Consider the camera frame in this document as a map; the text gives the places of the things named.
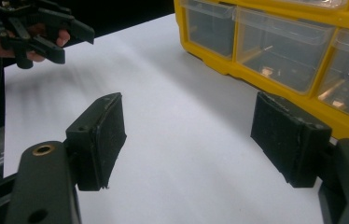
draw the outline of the yellow storage organizer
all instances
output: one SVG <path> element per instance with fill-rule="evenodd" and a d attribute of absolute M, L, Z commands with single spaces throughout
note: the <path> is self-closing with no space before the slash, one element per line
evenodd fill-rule
<path fill-rule="evenodd" d="M 349 137 L 349 0 L 174 0 L 183 48 Z"/>

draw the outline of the white table surface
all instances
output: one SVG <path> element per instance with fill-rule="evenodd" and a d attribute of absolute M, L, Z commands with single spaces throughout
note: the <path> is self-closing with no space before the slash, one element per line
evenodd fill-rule
<path fill-rule="evenodd" d="M 249 137 L 258 91 L 186 53 L 175 15 L 65 51 L 66 64 L 6 68 L 5 176 L 121 92 L 128 138 L 109 189 L 78 192 L 83 223 L 323 223 L 319 180 L 293 189 Z"/>

